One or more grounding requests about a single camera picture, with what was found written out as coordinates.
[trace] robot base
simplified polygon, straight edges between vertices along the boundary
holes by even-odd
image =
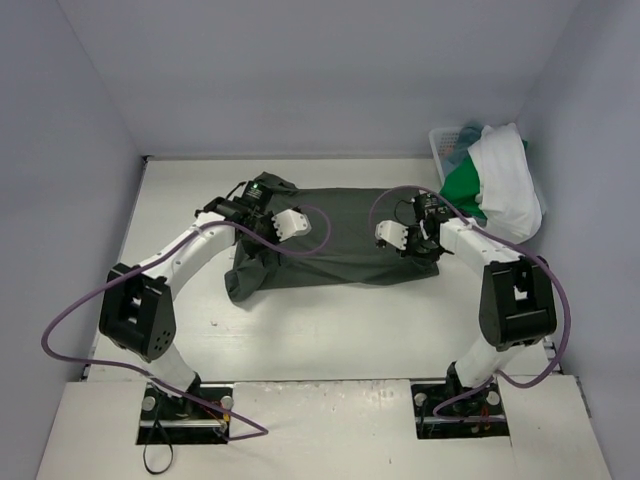
[[[416,435],[419,440],[443,438],[486,438],[508,437],[509,426],[502,408],[502,399],[498,385],[492,384],[486,393],[471,401],[461,402],[458,410],[444,408],[440,413],[445,416],[492,416],[504,418],[499,422],[458,422],[433,416],[433,409],[451,398],[444,383],[415,382],[411,384],[413,414],[416,419]]]
[[[198,396],[224,408],[233,406],[233,385],[202,385]],[[226,444],[230,418],[218,412],[205,411],[184,399],[169,397],[148,384],[140,410],[140,424],[136,445],[164,445],[166,439],[154,427],[161,425],[173,445]]]

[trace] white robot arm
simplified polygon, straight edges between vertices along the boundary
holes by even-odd
[[[430,261],[455,254],[482,279],[482,334],[447,372],[451,391],[458,394],[482,385],[518,353],[555,332],[552,285],[537,265],[453,218],[435,196],[419,195],[413,205],[416,225],[381,222],[375,231],[378,244]]]
[[[204,225],[233,221],[271,243],[306,235],[311,230],[306,215],[297,210],[285,210],[277,215],[265,212],[271,195],[262,184],[250,182],[241,197],[233,200],[217,198],[197,211],[196,220],[187,230],[139,266],[164,256],[197,232],[193,240],[179,248],[171,259],[105,293],[100,332],[119,347],[137,354],[155,377],[183,391],[197,389],[200,384],[197,373],[187,365],[173,343],[177,331],[173,301],[204,265],[237,241],[243,242],[249,255],[264,248],[232,226],[203,229]],[[132,267],[118,264],[111,270],[109,280],[131,270]]]

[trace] white wall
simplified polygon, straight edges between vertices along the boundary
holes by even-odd
[[[579,0],[60,0],[145,154],[428,151],[512,121]]]
[[[141,162],[54,0],[0,2],[0,64],[0,476],[28,479],[80,373],[46,357],[40,335],[104,280]],[[98,307],[70,318],[55,346],[87,354]]]
[[[549,213],[536,237],[566,285],[565,365],[616,479],[640,478],[640,2],[584,0],[518,118]]]

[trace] screw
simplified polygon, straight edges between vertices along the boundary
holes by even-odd
[[[487,393],[486,400],[489,405],[492,405],[495,407],[496,405],[500,404],[500,395],[498,395],[496,392],[493,392],[493,391],[489,392]]]
[[[156,399],[148,395],[142,399],[142,411],[150,412],[156,406]]]
[[[233,398],[229,395],[225,395],[220,399],[220,405],[222,405],[222,408],[225,410],[231,410],[233,408],[233,403]]]
[[[426,393],[416,393],[416,395],[413,397],[413,402],[416,404],[416,407],[421,407],[424,402],[427,401],[427,394]]]

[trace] dark green cloth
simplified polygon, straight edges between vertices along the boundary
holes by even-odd
[[[313,205],[331,219],[332,236],[325,249],[311,257],[288,257],[264,250],[250,259],[238,244],[233,269],[225,274],[227,293],[232,301],[240,302],[262,289],[344,283],[393,285],[438,274],[433,263],[421,265],[411,258],[400,257],[392,247],[379,249],[375,246],[373,232],[368,227],[368,213],[385,189],[301,190],[269,173],[263,173],[256,180],[274,190],[268,206],[274,213],[300,205]],[[409,200],[416,194],[413,190],[389,194],[380,202],[374,223],[393,219],[398,201]],[[305,213],[312,225],[311,232],[284,242],[283,247],[311,250],[325,238],[323,218],[313,211]],[[399,204],[397,213],[402,221],[414,221],[409,205]]]

